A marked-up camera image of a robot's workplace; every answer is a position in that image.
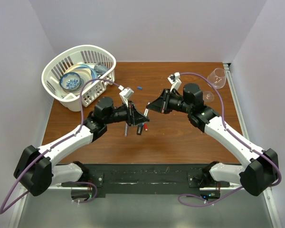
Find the blue pen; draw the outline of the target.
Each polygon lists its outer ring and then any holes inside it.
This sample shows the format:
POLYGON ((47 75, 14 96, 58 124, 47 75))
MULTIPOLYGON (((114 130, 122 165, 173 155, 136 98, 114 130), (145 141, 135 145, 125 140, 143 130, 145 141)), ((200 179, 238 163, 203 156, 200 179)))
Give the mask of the blue pen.
POLYGON ((148 112, 149 112, 149 109, 146 108, 145 111, 144 111, 144 116, 145 116, 145 117, 148 116, 148 112))

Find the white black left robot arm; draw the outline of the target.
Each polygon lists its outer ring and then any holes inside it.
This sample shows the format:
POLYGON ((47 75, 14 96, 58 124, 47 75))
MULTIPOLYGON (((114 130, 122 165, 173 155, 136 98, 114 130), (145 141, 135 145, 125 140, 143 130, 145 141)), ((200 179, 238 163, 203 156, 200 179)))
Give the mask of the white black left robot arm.
POLYGON ((71 163, 59 166, 58 163, 80 147, 100 138, 107 131, 108 124, 126 122, 128 126, 136 126, 148 121, 149 118, 139 112, 132 101, 114 107, 112 98, 103 97, 83 123, 68 134, 39 148, 32 145, 26 147, 14 177, 33 196, 41 195, 57 183, 74 182, 77 186, 85 186, 89 175, 82 165, 71 163))

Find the purple marker pen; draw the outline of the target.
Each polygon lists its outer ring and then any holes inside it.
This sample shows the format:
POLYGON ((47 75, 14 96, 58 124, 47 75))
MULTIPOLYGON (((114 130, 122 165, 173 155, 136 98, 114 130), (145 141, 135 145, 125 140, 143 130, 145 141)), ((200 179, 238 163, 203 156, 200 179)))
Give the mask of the purple marker pen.
POLYGON ((125 131, 124 131, 124 136, 127 137, 128 135, 128 124, 125 124, 125 131))

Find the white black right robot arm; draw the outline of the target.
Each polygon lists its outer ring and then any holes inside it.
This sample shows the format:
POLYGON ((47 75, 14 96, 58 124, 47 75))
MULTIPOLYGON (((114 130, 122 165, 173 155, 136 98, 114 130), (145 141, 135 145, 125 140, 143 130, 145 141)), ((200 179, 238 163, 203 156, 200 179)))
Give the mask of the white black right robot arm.
POLYGON ((202 182, 209 187, 218 181, 240 184, 249 194, 260 195, 278 180, 278 156, 273 149, 263 150, 230 127, 221 115, 204 104, 203 92, 194 83, 176 89, 164 89, 146 108, 162 114, 186 113, 189 122, 229 150, 240 162, 227 165, 214 161, 204 168, 202 182))

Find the black green highlighter pen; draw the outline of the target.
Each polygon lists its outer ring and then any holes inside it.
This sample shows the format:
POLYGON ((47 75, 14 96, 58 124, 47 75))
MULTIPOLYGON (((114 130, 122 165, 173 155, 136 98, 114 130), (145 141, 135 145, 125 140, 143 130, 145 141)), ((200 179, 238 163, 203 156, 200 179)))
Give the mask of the black green highlighter pen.
POLYGON ((140 125, 137 126, 137 132, 136 132, 136 134, 137 134, 137 135, 141 135, 142 132, 143 132, 143 124, 140 124, 140 125))

